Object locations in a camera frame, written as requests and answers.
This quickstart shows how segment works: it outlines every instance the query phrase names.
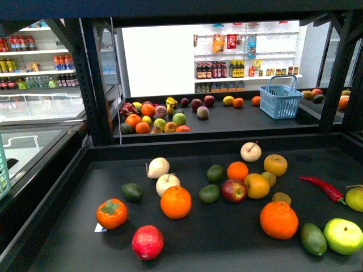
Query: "white pear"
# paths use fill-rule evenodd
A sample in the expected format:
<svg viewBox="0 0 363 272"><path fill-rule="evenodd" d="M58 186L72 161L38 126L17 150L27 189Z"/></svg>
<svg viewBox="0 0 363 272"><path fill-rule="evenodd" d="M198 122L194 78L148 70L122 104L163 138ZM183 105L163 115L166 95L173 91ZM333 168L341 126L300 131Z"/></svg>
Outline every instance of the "white pear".
<svg viewBox="0 0 363 272"><path fill-rule="evenodd" d="M162 175L157 181L157 192L161 197L163 193L172 186L180 186L180 180L175 174Z"/></svg>
<svg viewBox="0 0 363 272"><path fill-rule="evenodd" d="M245 143L240 149L240 155L242 159L249 163L257 161L262 154L261 148L256 143L248 142Z"/></svg>

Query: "basket handle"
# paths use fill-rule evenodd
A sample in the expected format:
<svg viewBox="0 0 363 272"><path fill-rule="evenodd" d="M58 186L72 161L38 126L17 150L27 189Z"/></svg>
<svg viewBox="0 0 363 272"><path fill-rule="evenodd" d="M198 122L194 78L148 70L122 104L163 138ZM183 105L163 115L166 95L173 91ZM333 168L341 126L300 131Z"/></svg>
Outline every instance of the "basket handle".
<svg viewBox="0 0 363 272"><path fill-rule="evenodd" d="M295 91L296 90L296 86L297 86L297 77L295 75L274 75L273 77L270 78L270 80L268 81L267 84L267 88L266 91L269 90L271 81L275 78L288 78L288 77L292 77L294 78L293 84L291 85L291 90Z"/></svg>

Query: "lime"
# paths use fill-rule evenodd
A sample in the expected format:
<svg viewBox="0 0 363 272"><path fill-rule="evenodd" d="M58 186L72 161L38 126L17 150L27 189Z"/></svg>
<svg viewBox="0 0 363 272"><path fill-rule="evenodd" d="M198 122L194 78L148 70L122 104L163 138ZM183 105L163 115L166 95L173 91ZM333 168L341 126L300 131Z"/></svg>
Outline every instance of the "lime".
<svg viewBox="0 0 363 272"><path fill-rule="evenodd" d="M140 185L136 183L126 183L121 187L121 191L126 200L135 202L139 201L143 195L143 190Z"/></svg>
<svg viewBox="0 0 363 272"><path fill-rule="evenodd" d="M205 204L211 204L217 201L219 197L220 189L215 184L207 185L199 191L199 198Z"/></svg>
<svg viewBox="0 0 363 272"><path fill-rule="evenodd" d="M301 228L301 241L305 249L313 255L321 256L327 251L327 241L321 229L305 223Z"/></svg>
<svg viewBox="0 0 363 272"><path fill-rule="evenodd" d="M271 202L281 202L281 201L284 201L287 204L291 205L291 198L285 193L277 192L272 196Z"/></svg>
<svg viewBox="0 0 363 272"><path fill-rule="evenodd" d="M120 125L120 129L121 129L121 134L130 134L130 133L132 133L132 126L130 124L122 123Z"/></svg>
<svg viewBox="0 0 363 272"><path fill-rule="evenodd" d="M217 182L223 178L223 167L216 164L208 169L206 177L211 182Z"/></svg>

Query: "package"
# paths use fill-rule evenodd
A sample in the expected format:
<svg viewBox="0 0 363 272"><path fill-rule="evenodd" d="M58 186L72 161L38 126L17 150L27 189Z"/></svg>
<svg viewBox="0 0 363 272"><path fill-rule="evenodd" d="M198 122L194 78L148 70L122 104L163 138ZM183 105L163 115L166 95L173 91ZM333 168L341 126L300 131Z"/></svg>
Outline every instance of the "package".
<svg viewBox="0 0 363 272"><path fill-rule="evenodd" d="M213 36L213 52L224 53L225 50L225 35L214 34Z"/></svg>
<svg viewBox="0 0 363 272"><path fill-rule="evenodd" d="M227 35L227 49L236 49L237 47L237 34Z"/></svg>

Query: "black tray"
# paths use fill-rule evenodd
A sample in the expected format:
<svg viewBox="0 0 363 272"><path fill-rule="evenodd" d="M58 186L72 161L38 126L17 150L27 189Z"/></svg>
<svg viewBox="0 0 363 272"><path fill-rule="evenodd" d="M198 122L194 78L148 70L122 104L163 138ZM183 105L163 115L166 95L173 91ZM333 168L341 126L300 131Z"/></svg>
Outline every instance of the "black tray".
<svg viewBox="0 0 363 272"><path fill-rule="evenodd" d="M203 101L206 95L213 95L216 98L215 105L209 109L210 116L207 120L201 120L196 112L192 111L189 105L182 108L178 104L177 109L183 109L187 118L187 125L191 128L187 133L162 133L162 134L129 134L122 136L122 143L145 143L145 142L166 142L166 141L186 141L197 139L220 139L234 137L256 137L266 135L284 135L314 133L318 131L320 115L309 108L299 108L295 118L275 120L264 113L259 107L252 106L252 98L259 96L259 91L244 92L223 92L223 93L196 93L189 95L171 96L178 102L181 98L187 97L189 101L194 98ZM235 109L223 105L223 98L231 95L234 98L245 99L243 108ZM152 103L164 104L168 96L154 97L131 97L124 99L125 102L151 101ZM172 121L172 117L165 118L167 122ZM119 130L114 133L115 143L120 142Z"/></svg>
<svg viewBox="0 0 363 272"><path fill-rule="evenodd" d="M198 192L208 184L206 170L213 164L226 168L241 160L242 144L255 140L263 156L247 163L250 172L263 172L263 160L271 153L283 155L289 163L269 195L239 204L224 199L202 204ZM181 220L166 218L155 181L146 177L145 163L157 156L168 159L170 172L191 192L192 210ZM320 177L345 193L345 186L358 183L362 171L363 144L340 133L84 149L39 206L0 263L0 270L361 271L363 250L342 256L329 249L322 257L313 256L302 246L298 233L286 241L267 236L259 214L275 192L285 192L292 198L300 226L312 222L323 229L330 219L345 218L363 228L361 213L298 179L300 175ZM141 202L125 201L121 186L126 182L142 185ZM95 211L111 197L125 201L129 218L116 230L95 233ZM162 253L149 262L138 259L131 249L133 234L146 224L157 226L165 241Z"/></svg>

